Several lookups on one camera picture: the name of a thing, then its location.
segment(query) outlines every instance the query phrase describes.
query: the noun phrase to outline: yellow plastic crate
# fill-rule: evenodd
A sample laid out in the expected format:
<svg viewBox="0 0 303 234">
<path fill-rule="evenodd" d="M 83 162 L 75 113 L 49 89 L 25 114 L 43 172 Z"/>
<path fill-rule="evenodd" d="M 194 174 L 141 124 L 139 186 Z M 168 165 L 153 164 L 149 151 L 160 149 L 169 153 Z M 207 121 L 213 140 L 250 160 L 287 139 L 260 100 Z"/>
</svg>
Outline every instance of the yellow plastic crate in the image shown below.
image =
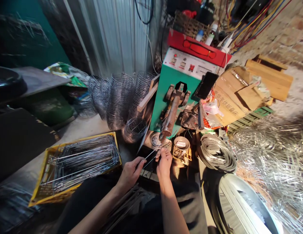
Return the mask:
<svg viewBox="0 0 303 234">
<path fill-rule="evenodd" d="M 93 139 L 93 138 L 96 138 L 99 136 L 104 136 L 104 135 L 112 135 L 115 139 L 116 147 L 118 149 L 118 143 L 117 143 L 117 138 L 116 138 L 115 132 L 91 136 L 91 137 L 79 139 L 79 140 L 72 141 L 72 142 L 62 143 L 60 145 L 55 145 L 55 146 L 47 148 L 45 150 L 45 157 L 44 157 L 44 161 L 42 164 L 41 173 L 37 180 L 36 187 L 34 189 L 32 198 L 31 198 L 28 206 L 31 207 L 31 206 L 35 206 L 38 204 L 44 204 L 44 203 L 62 202 L 63 200 L 69 198 L 81 184 L 71 187 L 71 188 L 67 189 L 66 191 L 56 193 L 56 194 L 54 194 L 54 192 L 53 192 L 52 184 L 41 185 L 43 176 L 47 176 L 47 177 L 51 177 L 51 178 L 53 177 L 53 175 L 51 175 L 53 172 L 53 168 L 54 168 L 54 165 L 51 164 L 52 156 L 54 156 L 56 151 L 58 151 L 59 149 L 61 149 L 62 147 L 66 146 L 66 145 L 71 145 L 71 144 L 74 144 L 74 143 L 77 143 L 80 141 Z M 120 161 L 120 164 L 116 165 L 116 167 L 118 167 L 122 164 L 120 154 L 119 154 L 119 161 Z"/>
</svg>

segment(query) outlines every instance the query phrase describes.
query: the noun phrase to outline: corrugated metal sheet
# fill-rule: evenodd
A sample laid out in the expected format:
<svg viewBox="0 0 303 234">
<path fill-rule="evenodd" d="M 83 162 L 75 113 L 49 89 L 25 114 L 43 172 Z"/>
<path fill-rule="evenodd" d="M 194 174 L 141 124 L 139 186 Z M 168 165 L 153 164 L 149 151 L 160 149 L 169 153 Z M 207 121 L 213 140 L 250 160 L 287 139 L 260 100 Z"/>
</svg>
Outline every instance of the corrugated metal sheet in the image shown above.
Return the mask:
<svg viewBox="0 0 303 234">
<path fill-rule="evenodd" d="M 152 68 L 149 42 L 134 0 L 73 0 L 68 3 L 86 53 L 93 58 L 91 64 L 95 74 L 109 77 L 111 73 L 125 72 L 132 75 Z M 137 0 L 137 3 L 142 19 L 148 21 L 151 0 Z M 153 54 L 156 51 L 162 2 L 154 0 L 154 4 L 153 20 L 144 25 Z M 82 12 L 83 17 L 75 12 Z"/>
</svg>

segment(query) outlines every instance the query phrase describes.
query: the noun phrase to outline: cooling fan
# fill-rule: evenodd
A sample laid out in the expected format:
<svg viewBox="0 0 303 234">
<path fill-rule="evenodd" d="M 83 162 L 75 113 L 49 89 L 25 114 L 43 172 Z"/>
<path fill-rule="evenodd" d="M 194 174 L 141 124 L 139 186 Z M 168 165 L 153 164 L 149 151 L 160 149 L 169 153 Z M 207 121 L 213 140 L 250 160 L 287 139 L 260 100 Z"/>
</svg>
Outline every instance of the cooling fan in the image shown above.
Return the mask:
<svg viewBox="0 0 303 234">
<path fill-rule="evenodd" d="M 198 115 L 191 110 L 184 110 L 181 125 L 185 128 L 198 128 Z"/>
</svg>

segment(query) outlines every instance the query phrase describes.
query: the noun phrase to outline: red button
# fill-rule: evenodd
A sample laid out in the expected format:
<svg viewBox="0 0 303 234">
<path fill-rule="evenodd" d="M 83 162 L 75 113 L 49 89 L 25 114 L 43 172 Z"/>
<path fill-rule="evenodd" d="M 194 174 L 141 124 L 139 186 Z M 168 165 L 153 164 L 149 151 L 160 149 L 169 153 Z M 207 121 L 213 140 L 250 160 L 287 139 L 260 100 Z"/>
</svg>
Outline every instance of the red button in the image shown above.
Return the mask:
<svg viewBox="0 0 303 234">
<path fill-rule="evenodd" d="M 195 68 L 195 65 L 190 65 L 188 71 L 193 72 L 193 71 L 194 71 L 194 68 Z"/>
</svg>

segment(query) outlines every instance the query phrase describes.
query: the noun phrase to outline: human hand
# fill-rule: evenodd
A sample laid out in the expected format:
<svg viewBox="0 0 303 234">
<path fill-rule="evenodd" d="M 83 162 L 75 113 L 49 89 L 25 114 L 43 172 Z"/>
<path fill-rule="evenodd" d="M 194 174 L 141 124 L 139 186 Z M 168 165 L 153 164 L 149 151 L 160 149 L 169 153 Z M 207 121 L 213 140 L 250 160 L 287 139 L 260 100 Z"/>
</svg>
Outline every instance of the human hand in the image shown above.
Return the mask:
<svg viewBox="0 0 303 234">
<path fill-rule="evenodd" d="M 157 166 L 157 175 L 159 180 L 170 179 L 170 168 L 172 163 L 172 154 L 168 148 L 162 147 L 156 154 L 156 162 L 159 161 L 161 155 L 161 160 Z"/>
<path fill-rule="evenodd" d="M 125 163 L 122 174 L 116 184 L 116 188 L 121 193 L 126 194 L 135 185 L 145 162 L 147 162 L 145 158 L 137 157 L 133 161 Z"/>
</svg>

